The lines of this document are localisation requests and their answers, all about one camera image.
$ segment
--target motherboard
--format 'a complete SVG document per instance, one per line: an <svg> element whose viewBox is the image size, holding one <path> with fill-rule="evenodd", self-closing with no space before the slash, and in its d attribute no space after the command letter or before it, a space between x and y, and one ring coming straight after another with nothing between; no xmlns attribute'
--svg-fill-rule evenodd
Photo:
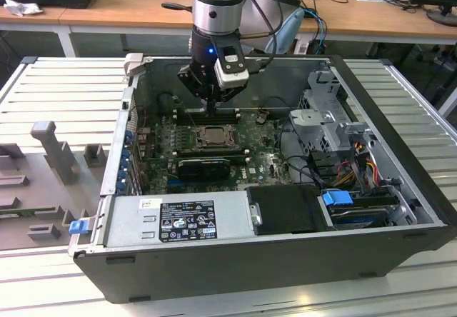
<svg viewBox="0 0 457 317"><path fill-rule="evenodd" d="M241 191L292 183L281 160L281 118L258 111L214 119L158 117L139 130L138 158L148 194Z"/></svg>

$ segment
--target gray plastic part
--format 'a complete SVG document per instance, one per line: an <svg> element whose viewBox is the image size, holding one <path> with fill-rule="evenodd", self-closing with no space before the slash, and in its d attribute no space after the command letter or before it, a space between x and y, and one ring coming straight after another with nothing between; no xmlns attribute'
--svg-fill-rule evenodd
<svg viewBox="0 0 457 317"><path fill-rule="evenodd" d="M62 183L66 185L73 182L74 174L69 166L70 160L56 139L55 130L56 124L53 121L35 122L30 134L41 142L48 156L47 161L52 163Z"/></svg>
<svg viewBox="0 0 457 317"><path fill-rule="evenodd" d="M10 155L0 155L0 171L17 171L17 166Z"/></svg>
<svg viewBox="0 0 457 317"><path fill-rule="evenodd" d="M0 210L17 208L20 203L17 197L0 198Z"/></svg>
<svg viewBox="0 0 457 317"><path fill-rule="evenodd" d="M74 221L74 217L71 214L71 211L70 210L65 210L64 219L62 220L62 226L64 228L68 228L72 221Z"/></svg>
<svg viewBox="0 0 457 317"><path fill-rule="evenodd" d="M56 206L53 211L37 211L35 217L41 220L46 219L61 219L64 217L64 210L62 207Z"/></svg>
<svg viewBox="0 0 457 317"><path fill-rule="evenodd" d="M65 161L65 166L72 167L75 162L75 159L74 159L73 153L71 152L69 144L67 142L63 141L63 142L59 142L59 145L60 145L60 149L62 150L62 154L64 155L63 159ZM54 168L54 166L53 166L52 162L49 160L49 157L47 156L47 154L44 154L44 159L48 163L49 167Z"/></svg>
<svg viewBox="0 0 457 317"><path fill-rule="evenodd" d="M32 65L35 64L36 60L38 60L38 56L25 56L21 60L21 64Z"/></svg>
<svg viewBox="0 0 457 317"><path fill-rule="evenodd" d="M104 167L106 165L106 155L101 144L86 145L84 159L88 168Z"/></svg>
<svg viewBox="0 0 457 317"><path fill-rule="evenodd" d="M13 159L25 157L17 144L0 144L0 155L10 155Z"/></svg>
<svg viewBox="0 0 457 317"><path fill-rule="evenodd" d="M26 176L0 176L0 188L29 185Z"/></svg>
<svg viewBox="0 0 457 317"><path fill-rule="evenodd" d="M38 224L29 227L27 235L34 241L44 241L49 239L58 239L60 231L53 224Z"/></svg>

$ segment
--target desk leg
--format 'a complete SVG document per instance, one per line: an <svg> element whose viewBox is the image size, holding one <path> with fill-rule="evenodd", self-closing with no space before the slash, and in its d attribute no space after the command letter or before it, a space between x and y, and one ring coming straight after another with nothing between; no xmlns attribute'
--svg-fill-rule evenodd
<svg viewBox="0 0 457 317"><path fill-rule="evenodd" d="M69 26L56 26L54 32L57 34L67 58L76 58L79 56L78 49L71 40L71 30Z"/></svg>
<svg viewBox="0 0 457 317"><path fill-rule="evenodd" d="M127 42L127 35L121 34L121 44L123 51L129 51L129 43Z"/></svg>
<svg viewBox="0 0 457 317"><path fill-rule="evenodd" d="M444 118L447 118L449 116L449 114L455 109L456 106L457 106L457 87L454 89L454 91L449 96L449 98L446 99L446 101L443 103L443 105L438 110L438 112Z"/></svg>

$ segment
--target black plastic cover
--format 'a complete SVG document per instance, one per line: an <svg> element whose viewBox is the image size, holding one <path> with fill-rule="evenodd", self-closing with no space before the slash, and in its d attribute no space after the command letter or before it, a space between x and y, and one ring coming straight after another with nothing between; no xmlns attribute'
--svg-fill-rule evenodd
<svg viewBox="0 0 457 317"><path fill-rule="evenodd" d="M250 205L260 209L262 224L256 235L327 231L315 188L309 185L252 186Z"/></svg>

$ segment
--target blue tab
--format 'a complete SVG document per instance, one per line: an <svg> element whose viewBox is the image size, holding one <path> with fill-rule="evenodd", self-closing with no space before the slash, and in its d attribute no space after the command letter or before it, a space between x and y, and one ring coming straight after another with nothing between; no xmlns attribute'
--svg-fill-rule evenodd
<svg viewBox="0 0 457 317"><path fill-rule="evenodd" d="M70 235L89 233L89 221L72 221L69 228Z"/></svg>
<svg viewBox="0 0 457 317"><path fill-rule="evenodd" d="M127 172L125 172L125 171L119 171L119 172L117 173L117 176L118 176L119 178L121 178L121 179L125 179L125 178L127 177Z"/></svg>
<svg viewBox="0 0 457 317"><path fill-rule="evenodd" d="M121 168L128 168L129 167L129 162L124 158L121 158L121 160L119 161L119 164L121 165Z"/></svg>
<svg viewBox="0 0 457 317"><path fill-rule="evenodd" d="M126 189L126 184L124 184L122 181L118 181L116 183L116 188L120 191L123 191Z"/></svg>
<svg viewBox="0 0 457 317"><path fill-rule="evenodd" d="M134 133L132 133L130 130L126 130L126 138L129 140L134 139Z"/></svg>
<svg viewBox="0 0 457 317"><path fill-rule="evenodd" d="M351 194L348 191L327 191L322 195L326 206L352 205L354 204Z"/></svg>
<svg viewBox="0 0 457 317"><path fill-rule="evenodd" d="M124 158L130 158L130 155L130 151L128 151L127 149L122 149L121 156L123 156Z"/></svg>

